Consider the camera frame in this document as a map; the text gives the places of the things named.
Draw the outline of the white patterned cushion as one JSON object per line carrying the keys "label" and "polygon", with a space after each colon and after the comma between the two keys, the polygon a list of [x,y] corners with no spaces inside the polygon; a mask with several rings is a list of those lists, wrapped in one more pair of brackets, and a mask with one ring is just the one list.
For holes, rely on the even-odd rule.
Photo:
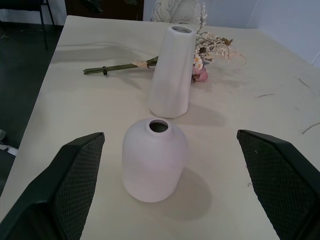
{"label": "white patterned cushion", "polygon": [[199,0],[156,0],[152,11],[153,22],[198,24],[205,4]]}

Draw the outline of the dark wooden cabinet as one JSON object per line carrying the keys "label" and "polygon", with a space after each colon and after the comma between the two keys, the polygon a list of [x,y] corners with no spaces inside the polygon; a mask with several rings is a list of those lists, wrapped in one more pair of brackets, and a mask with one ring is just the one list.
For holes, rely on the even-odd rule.
{"label": "dark wooden cabinet", "polygon": [[144,0],[64,0],[64,2],[68,16],[143,20]]}

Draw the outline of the short pink round vase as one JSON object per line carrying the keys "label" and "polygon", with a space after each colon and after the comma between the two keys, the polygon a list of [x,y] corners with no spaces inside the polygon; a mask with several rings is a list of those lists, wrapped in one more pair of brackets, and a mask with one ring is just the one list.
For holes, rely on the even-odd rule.
{"label": "short pink round vase", "polygon": [[176,124],[161,118],[137,121],[122,142],[125,189],[146,203],[168,198],[179,182],[188,151],[188,140]]}

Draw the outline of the tall white faceted vase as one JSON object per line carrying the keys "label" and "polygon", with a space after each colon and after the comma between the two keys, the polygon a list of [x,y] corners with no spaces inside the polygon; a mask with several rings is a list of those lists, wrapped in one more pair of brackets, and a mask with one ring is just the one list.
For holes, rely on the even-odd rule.
{"label": "tall white faceted vase", "polygon": [[175,119],[188,111],[195,44],[195,30],[181,25],[167,28],[148,97],[154,115]]}

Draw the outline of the artificial flower bouquet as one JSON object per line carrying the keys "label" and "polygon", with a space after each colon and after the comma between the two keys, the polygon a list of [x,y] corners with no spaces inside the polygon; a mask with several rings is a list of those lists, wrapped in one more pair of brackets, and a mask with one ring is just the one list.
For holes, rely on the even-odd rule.
{"label": "artificial flower bouquet", "polygon": [[232,50],[232,39],[219,37],[210,31],[203,30],[207,17],[208,13],[205,8],[200,16],[199,23],[197,23],[191,78],[193,82],[205,82],[208,79],[206,66],[213,63],[216,57],[225,58],[227,61],[230,61],[233,57],[244,57],[239,52]]}

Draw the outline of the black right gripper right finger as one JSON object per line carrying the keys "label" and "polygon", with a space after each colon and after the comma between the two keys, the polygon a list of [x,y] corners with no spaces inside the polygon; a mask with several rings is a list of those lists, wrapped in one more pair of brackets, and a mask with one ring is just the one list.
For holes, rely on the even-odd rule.
{"label": "black right gripper right finger", "polygon": [[320,240],[320,171],[290,142],[240,129],[253,190],[280,240]]}

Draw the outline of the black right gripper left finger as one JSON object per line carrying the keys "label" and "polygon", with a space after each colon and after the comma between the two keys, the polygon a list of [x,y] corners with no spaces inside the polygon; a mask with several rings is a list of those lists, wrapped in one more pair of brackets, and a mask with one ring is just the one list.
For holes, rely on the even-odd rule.
{"label": "black right gripper left finger", "polygon": [[104,142],[96,132],[63,145],[0,223],[0,240],[80,240]]}

